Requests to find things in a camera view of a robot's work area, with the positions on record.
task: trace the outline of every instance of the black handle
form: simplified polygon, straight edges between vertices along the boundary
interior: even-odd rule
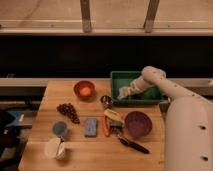
[[[132,147],[134,148],[135,150],[137,151],[140,151],[142,153],[145,153],[145,154],[149,154],[149,150],[146,149],[145,147],[135,143],[135,142],[132,142],[130,140],[127,140],[126,138],[123,139],[123,138],[119,138],[120,142],[125,145],[125,146],[128,146],[128,147]]]
[[[149,150],[146,149],[145,147],[135,143],[135,142],[132,142],[132,141],[129,141],[129,146],[134,148],[135,150],[138,150],[142,153],[145,153],[145,154],[149,154]]]

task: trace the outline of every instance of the paper cup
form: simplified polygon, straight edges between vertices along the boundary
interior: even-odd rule
[[[68,138],[69,129],[67,127],[67,124],[63,121],[56,122],[53,125],[52,131],[57,137],[61,138],[64,141]]]
[[[48,158],[61,160],[65,158],[65,149],[65,143],[60,138],[52,138],[45,144],[44,153]]]

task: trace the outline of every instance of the purple bowl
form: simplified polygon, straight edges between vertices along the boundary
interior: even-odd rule
[[[132,137],[139,138],[152,130],[151,119],[143,112],[130,112],[125,118],[125,126]]]

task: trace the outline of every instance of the green basket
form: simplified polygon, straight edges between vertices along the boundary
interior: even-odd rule
[[[141,94],[133,95],[118,100],[119,88],[129,84],[141,75],[139,71],[112,71],[111,96],[115,105],[155,105],[163,100],[163,96],[157,87],[150,87]]]

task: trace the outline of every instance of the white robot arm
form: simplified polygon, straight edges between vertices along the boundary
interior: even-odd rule
[[[172,99],[166,117],[165,171],[213,171],[213,104],[148,66],[120,96],[157,86]]]

